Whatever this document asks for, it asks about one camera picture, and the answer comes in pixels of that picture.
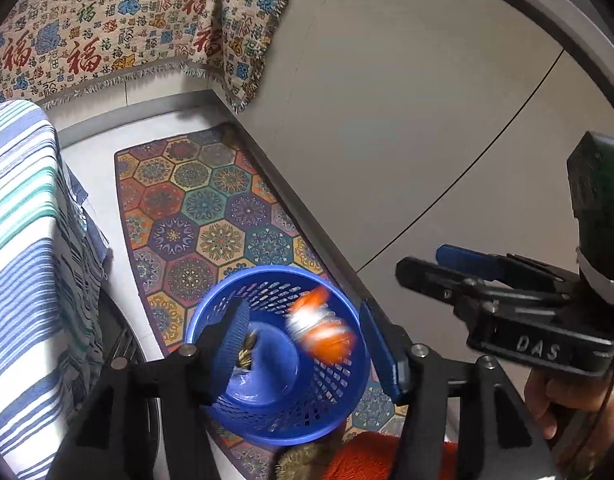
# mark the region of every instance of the human hand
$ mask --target human hand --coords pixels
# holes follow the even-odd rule
[[[609,386],[609,378],[570,380],[548,378],[544,372],[532,370],[524,386],[524,403],[542,430],[545,439],[553,438],[558,421],[549,406],[552,402],[574,410],[598,412]],[[580,455],[588,460],[602,456],[614,442],[614,387],[602,417],[587,440]]]

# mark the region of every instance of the orange and white object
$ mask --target orange and white object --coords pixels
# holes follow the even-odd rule
[[[354,345],[356,335],[328,307],[329,291],[317,286],[293,303],[287,317],[287,332],[294,342],[326,365],[342,363]]]

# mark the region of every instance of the hexagon tile pattern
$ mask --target hexagon tile pattern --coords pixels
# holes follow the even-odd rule
[[[134,279],[165,352],[183,341],[212,286],[239,270],[287,265],[330,279],[230,123],[122,150],[116,180]],[[372,369],[344,439],[362,431],[400,434],[405,414],[384,395]],[[210,432],[245,479],[266,480],[269,449],[215,423]]]

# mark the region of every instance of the basket rim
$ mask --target basket rim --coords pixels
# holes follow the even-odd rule
[[[351,402],[352,407],[350,409],[350,413],[353,413],[353,410],[356,408],[358,402],[360,402],[360,399],[362,398],[362,395],[364,394],[366,383],[367,383],[367,380],[369,379],[369,373],[370,373],[370,367],[371,367],[371,358],[370,358],[368,349],[366,347],[366,344],[364,342],[364,339],[362,338],[362,335],[361,335],[362,333],[360,331],[359,313],[356,307],[354,307],[354,304],[349,300],[349,298],[347,298],[342,293],[342,291],[340,291],[335,285],[329,283],[327,280],[324,280],[323,278],[321,278],[317,274],[314,274],[313,272],[310,272],[305,269],[300,269],[298,267],[289,267],[289,266],[256,266],[256,267],[249,267],[248,269],[242,269],[242,270],[239,270],[238,272],[235,272],[228,278],[225,278],[224,280],[222,280],[218,285],[215,285],[212,288],[212,290],[210,290],[210,292],[204,298],[202,298],[202,301],[198,303],[198,305],[196,306],[196,310],[194,311],[194,315],[192,316],[192,318],[189,321],[189,324],[187,325],[187,330],[186,330],[186,333],[184,334],[184,342],[191,343],[191,344],[194,343],[194,332],[196,331],[196,327],[198,325],[200,316],[202,315],[203,311],[205,310],[205,308],[207,307],[210,301],[212,301],[216,296],[219,296],[220,294],[222,294],[222,292],[226,288],[231,286],[234,282],[237,282],[242,277],[249,276],[250,274],[264,274],[266,272],[282,272],[285,274],[294,274],[294,275],[298,275],[304,278],[309,278],[310,280],[313,280],[316,284],[327,287],[327,290],[329,290],[330,293],[335,294],[336,297],[340,301],[346,304],[347,308],[349,309],[349,312],[352,314],[354,320],[356,321],[356,329],[358,333],[360,333],[359,341],[357,344],[362,344],[362,348],[364,349],[364,359],[362,359],[362,365],[361,365],[362,370],[359,370],[359,373],[362,375],[362,380],[360,382],[362,384],[362,387],[358,388],[358,391],[352,397],[352,402]],[[214,418],[214,420],[216,420],[216,422],[218,422],[222,426],[225,426],[223,416],[221,416],[218,412],[216,412],[213,406],[207,406],[206,411],[212,418]],[[331,420],[329,424],[320,428],[319,430],[313,431],[311,433],[306,433],[302,436],[287,436],[287,437],[272,436],[272,437],[269,437],[269,436],[261,436],[257,434],[252,434],[249,431],[245,431],[245,434],[241,436],[244,437],[244,439],[247,440],[248,442],[251,442],[254,444],[261,444],[264,446],[296,446],[298,444],[304,444],[306,442],[311,442],[313,440],[320,438],[321,436],[329,434],[335,428],[340,426],[340,424],[343,424],[344,421],[346,421],[347,417],[348,417],[348,414],[345,416],[339,415],[335,419]]]

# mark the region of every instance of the colorful rug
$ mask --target colorful rug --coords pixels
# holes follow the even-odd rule
[[[165,354],[182,343],[194,306],[237,270],[288,265],[330,279],[230,123],[122,150],[116,179],[133,275]],[[372,367],[344,439],[367,430],[400,435],[405,413],[383,393]],[[276,448],[214,422],[210,430],[247,480],[267,479]]]
[[[45,108],[160,70],[254,97],[288,0],[20,0],[0,27],[0,102]]]

